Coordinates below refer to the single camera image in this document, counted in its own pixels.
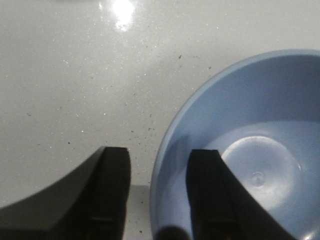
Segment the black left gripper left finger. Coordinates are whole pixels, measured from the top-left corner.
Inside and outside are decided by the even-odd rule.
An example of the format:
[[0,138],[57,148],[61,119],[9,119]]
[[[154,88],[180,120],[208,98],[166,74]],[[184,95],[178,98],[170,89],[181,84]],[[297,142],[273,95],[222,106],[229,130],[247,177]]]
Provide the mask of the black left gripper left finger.
[[123,147],[97,149],[48,187],[0,210],[3,240],[121,240],[131,184]]

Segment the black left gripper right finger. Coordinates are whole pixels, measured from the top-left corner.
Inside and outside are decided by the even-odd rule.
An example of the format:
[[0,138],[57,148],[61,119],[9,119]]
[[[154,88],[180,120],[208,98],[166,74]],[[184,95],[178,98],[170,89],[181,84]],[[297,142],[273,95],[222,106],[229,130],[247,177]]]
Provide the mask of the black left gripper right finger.
[[187,196],[195,240],[292,240],[244,188],[217,150],[193,149]]

